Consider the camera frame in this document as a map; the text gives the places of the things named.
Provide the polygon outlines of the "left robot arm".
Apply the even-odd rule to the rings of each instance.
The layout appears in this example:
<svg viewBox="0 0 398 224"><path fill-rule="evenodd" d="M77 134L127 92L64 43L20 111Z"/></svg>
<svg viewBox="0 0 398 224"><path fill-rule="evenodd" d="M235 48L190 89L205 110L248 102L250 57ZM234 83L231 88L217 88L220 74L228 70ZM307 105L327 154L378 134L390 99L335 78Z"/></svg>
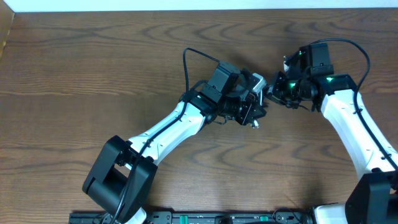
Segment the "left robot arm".
<svg viewBox="0 0 398 224"><path fill-rule="evenodd" d="M138 136L109 139L103 146L82 191L115 223L144 223L144 204L163 159L181 142L199 133L217 117L257 128L265 116L263 89L257 73L219 62L209 80L200 80L182 95L176 108Z"/></svg>

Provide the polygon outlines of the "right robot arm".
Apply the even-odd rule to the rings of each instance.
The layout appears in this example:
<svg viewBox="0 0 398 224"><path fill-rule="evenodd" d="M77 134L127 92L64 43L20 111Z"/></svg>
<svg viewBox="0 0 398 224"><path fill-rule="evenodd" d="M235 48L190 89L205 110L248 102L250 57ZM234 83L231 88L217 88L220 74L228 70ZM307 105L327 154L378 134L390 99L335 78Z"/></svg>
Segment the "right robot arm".
<svg viewBox="0 0 398 224"><path fill-rule="evenodd" d="M327 42L319 40L285 57L267 89L268 99L288 108L311 101L354 164L358 183L347 201L313 207L314 223L397 223L397 151L368 113L359 88L348 74L335 73Z"/></svg>

